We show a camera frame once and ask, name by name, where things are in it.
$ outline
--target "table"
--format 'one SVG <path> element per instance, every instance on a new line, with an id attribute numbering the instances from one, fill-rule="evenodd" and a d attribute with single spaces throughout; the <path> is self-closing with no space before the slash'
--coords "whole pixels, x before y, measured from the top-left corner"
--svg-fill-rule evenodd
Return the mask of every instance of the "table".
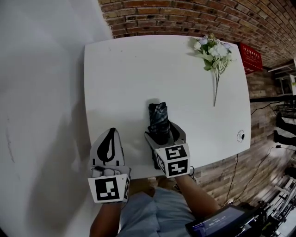
<path id="1" fill-rule="evenodd" d="M 105 130 L 119 131 L 131 179 L 162 175 L 155 170 L 144 132 L 149 103 L 166 102 L 169 119 L 185 132 L 195 168 L 250 147 L 247 80 L 236 45 L 236 60 L 222 74 L 216 106 L 214 78 L 192 55 L 186 36 L 137 36 L 85 47 L 84 90 L 91 143 Z M 237 140 L 245 133 L 242 143 Z"/>

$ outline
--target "flower stem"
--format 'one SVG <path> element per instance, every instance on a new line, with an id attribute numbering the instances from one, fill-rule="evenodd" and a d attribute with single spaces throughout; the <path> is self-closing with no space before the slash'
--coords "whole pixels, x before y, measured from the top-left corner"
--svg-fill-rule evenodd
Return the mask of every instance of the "flower stem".
<path id="1" fill-rule="evenodd" d="M 214 99 L 214 107 L 215 107 L 215 104 L 216 104 L 217 92 L 218 92 L 218 82 L 216 82 L 216 93 L 215 93 L 215 99 Z"/>
<path id="2" fill-rule="evenodd" d="M 219 79 L 220 79 L 220 72 L 218 72 L 217 74 L 215 73 L 215 78 L 216 78 L 216 92 L 215 92 L 215 98 L 214 98 L 214 107 L 216 105 L 218 85 L 219 85 Z"/>

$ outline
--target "white wall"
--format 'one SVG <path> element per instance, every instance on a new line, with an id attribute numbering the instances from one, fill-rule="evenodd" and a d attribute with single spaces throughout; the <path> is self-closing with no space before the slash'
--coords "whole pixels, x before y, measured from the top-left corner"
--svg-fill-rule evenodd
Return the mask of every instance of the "white wall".
<path id="1" fill-rule="evenodd" d="M 88 192 L 84 45 L 111 39 L 96 0 L 0 0 L 0 227 L 84 237 Z"/>

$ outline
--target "black cord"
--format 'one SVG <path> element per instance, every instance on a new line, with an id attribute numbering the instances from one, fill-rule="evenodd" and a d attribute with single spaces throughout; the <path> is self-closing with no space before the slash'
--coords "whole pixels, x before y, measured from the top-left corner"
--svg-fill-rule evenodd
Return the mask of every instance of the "black cord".
<path id="1" fill-rule="evenodd" d="M 194 178 L 195 169 L 194 169 L 194 167 L 192 165 L 190 167 L 193 168 L 193 173 L 192 174 L 189 174 L 189 176 L 194 180 L 194 182 L 197 182 L 197 180 Z"/>
<path id="2" fill-rule="evenodd" d="M 289 149 L 289 148 L 285 148 L 285 147 L 280 147 L 280 148 L 284 148 L 284 149 L 286 149 L 286 150 L 292 150 L 292 151 L 296 151 L 296 150 L 293 150 L 293 149 Z M 289 162 L 293 159 L 293 155 L 294 155 L 294 153 L 292 153 L 292 155 L 291 155 L 291 158 L 289 159 Z"/>
<path id="3" fill-rule="evenodd" d="M 237 160 L 236 160 L 236 164 L 235 164 L 235 168 L 234 168 L 234 175 L 232 176 L 232 181 L 231 181 L 231 184 L 230 184 L 230 187 L 229 187 L 229 190 L 228 190 L 227 196 L 226 196 L 226 203 L 225 203 L 225 204 L 227 204 L 227 202 L 228 202 L 228 195 L 229 195 L 229 193 L 230 193 L 231 186 L 232 186 L 232 183 L 233 183 L 233 179 L 234 179 L 234 177 L 235 177 L 236 166 L 237 166 L 237 163 L 239 162 L 239 154 L 236 154 L 236 156 L 237 156 Z"/>
<path id="4" fill-rule="evenodd" d="M 250 181 L 247 183 L 247 185 L 245 186 L 245 188 L 244 188 L 244 190 L 242 191 L 242 193 L 233 201 L 233 202 L 236 202 L 240 197 L 241 197 L 241 195 L 244 193 L 244 191 L 246 190 L 246 188 L 248 187 L 248 185 L 249 185 L 249 183 L 253 180 L 253 178 L 256 176 L 256 174 L 257 174 L 257 172 L 258 172 L 258 170 L 259 170 L 259 167 L 260 167 L 260 165 L 263 163 L 263 161 L 269 156 L 269 154 L 270 154 L 270 152 L 271 152 L 271 150 L 272 150 L 272 148 L 275 148 L 275 146 L 273 146 L 273 147 L 271 147 L 270 148 L 270 150 L 269 150 L 269 152 L 268 152 L 268 154 L 262 159 L 262 161 L 259 163 L 259 166 L 257 167 L 257 170 L 256 170 L 256 172 L 254 173 L 254 175 L 253 175 L 253 177 L 250 179 Z"/>
<path id="5" fill-rule="evenodd" d="M 280 102 L 281 102 L 281 101 L 279 101 L 279 102 L 272 102 L 272 103 L 268 104 L 267 106 L 264 106 L 263 108 L 255 109 L 255 110 L 253 111 L 253 113 L 255 113 L 256 110 L 264 109 L 264 108 L 268 107 L 268 106 L 271 105 L 271 104 L 277 104 L 277 103 L 280 103 Z"/>

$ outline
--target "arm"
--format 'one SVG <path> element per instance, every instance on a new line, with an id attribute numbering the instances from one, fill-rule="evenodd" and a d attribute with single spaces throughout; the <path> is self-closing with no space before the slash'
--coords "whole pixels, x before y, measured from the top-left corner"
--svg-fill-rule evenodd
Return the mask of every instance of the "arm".
<path id="1" fill-rule="evenodd" d="M 90 229 L 90 237 L 115 237 L 118 234 L 121 203 L 103 204 Z"/>
<path id="2" fill-rule="evenodd" d="M 196 218 L 206 217 L 220 209 L 218 203 L 189 176 L 175 177 L 187 205 Z"/>

